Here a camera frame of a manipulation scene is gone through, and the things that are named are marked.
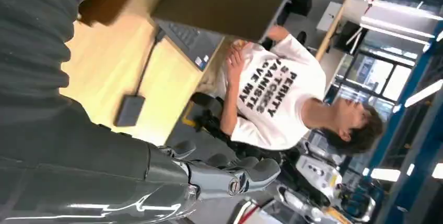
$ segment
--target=laptop keyboard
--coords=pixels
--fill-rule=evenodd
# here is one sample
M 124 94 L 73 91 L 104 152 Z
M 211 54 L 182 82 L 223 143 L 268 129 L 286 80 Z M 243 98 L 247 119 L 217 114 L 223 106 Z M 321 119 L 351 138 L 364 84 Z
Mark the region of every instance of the laptop keyboard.
M 196 28 L 182 26 L 174 23 L 169 24 L 169 28 L 188 48 L 192 48 L 195 39 L 200 34 L 200 32 Z

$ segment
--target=young man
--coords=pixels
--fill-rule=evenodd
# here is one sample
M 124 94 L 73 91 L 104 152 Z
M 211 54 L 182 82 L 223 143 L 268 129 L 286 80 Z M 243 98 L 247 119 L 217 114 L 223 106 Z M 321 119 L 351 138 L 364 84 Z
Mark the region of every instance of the young man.
M 323 104 L 326 80 L 318 61 L 283 27 L 273 27 L 268 37 L 277 42 L 270 52 L 248 44 L 228 54 L 219 78 L 221 130 L 233 141 L 268 150 L 289 149 L 312 128 L 342 152 L 371 148 L 383 129 L 375 109 L 342 98 Z

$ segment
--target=laptop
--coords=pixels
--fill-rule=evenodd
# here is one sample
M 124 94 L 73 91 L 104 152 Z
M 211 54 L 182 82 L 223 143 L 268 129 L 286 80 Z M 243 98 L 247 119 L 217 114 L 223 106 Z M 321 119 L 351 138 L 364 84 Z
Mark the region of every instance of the laptop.
M 260 43 L 288 0 L 160 0 L 152 17 L 203 70 L 224 36 Z

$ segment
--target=white t-shirt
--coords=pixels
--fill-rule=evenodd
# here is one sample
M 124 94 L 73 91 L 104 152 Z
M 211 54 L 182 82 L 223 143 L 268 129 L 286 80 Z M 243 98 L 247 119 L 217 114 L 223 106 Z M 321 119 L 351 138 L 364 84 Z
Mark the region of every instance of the white t-shirt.
M 324 71 L 291 35 L 270 52 L 253 44 L 242 53 L 237 106 L 247 120 L 237 118 L 231 140 L 269 150 L 292 148 L 308 131 L 300 115 L 304 102 L 323 100 Z

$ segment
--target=laptop screen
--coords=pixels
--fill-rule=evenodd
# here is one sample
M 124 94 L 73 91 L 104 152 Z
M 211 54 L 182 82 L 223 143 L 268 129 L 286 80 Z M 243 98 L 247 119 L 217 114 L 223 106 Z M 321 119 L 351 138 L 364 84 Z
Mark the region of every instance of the laptop screen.
M 152 17 L 259 42 L 286 1 L 160 0 Z

